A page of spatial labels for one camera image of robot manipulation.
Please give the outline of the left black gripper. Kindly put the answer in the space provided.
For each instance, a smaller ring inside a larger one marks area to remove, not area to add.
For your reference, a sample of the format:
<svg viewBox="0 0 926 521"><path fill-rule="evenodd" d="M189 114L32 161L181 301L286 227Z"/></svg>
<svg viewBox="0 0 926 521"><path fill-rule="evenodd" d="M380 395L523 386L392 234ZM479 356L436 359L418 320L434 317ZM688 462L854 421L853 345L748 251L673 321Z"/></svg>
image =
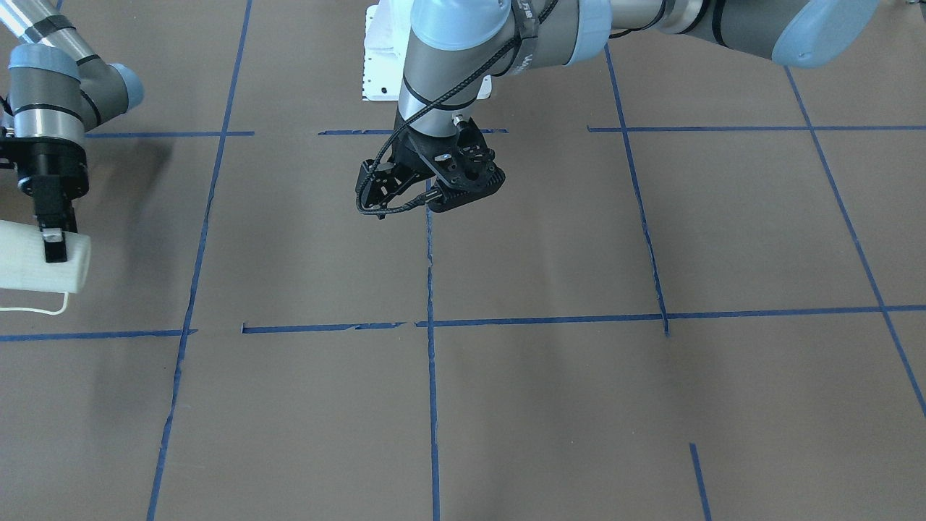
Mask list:
<svg viewBox="0 0 926 521"><path fill-rule="evenodd" d="M363 161L356 184L356 207L362 215L377 216L383 220L387 215L414 210L420 207L420 197L395 208L388 204L402 195L415 182L433 178L430 159L424 158L433 151L436 139L417 130L400 133L394 142L391 162L374 165L374 161Z"/></svg>

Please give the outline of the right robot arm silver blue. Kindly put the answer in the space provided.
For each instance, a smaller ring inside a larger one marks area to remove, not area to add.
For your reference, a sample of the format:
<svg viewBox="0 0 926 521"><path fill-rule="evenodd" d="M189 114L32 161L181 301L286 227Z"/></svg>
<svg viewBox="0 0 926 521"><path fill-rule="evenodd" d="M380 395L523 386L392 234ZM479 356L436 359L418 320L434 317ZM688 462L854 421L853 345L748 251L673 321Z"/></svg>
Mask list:
<svg viewBox="0 0 926 521"><path fill-rule="evenodd" d="M33 199L44 260L66 263L66 235L78 230L72 204L89 191L86 133L136 108L145 92L133 70L103 60L53 4L4 1L1 14L19 40L2 98L2 168Z"/></svg>

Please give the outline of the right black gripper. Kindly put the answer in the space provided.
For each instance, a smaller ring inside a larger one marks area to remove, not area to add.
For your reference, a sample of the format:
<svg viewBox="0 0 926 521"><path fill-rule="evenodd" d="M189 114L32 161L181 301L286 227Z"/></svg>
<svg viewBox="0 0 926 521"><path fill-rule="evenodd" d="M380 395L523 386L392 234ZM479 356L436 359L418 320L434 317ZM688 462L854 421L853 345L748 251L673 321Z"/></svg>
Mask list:
<svg viewBox="0 0 926 521"><path fill-rule="evenodd" d="M72 201L89 191L84 148L58 137L17 137L3 129L2 168L13 169L17 187L35 201L34 216L42 234L44 260L66 263L67 233L77 233Z"/></svg>

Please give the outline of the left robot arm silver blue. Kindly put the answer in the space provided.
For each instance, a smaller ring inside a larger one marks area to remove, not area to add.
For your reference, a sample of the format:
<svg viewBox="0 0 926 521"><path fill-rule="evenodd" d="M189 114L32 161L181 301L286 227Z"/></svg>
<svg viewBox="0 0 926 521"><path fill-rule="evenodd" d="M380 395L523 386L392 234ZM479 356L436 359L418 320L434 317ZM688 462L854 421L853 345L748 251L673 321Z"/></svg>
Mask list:
<svg viewBox="0 0 926 521"><path fill-rule="evenodd" d="M368 51L401 57L394 131L358 172L356 207L454 210L505 172L472 112L487 77L571 66L629 34L681 34L787 67L817 68L857 39L876 1L381 1Z"/></svg>

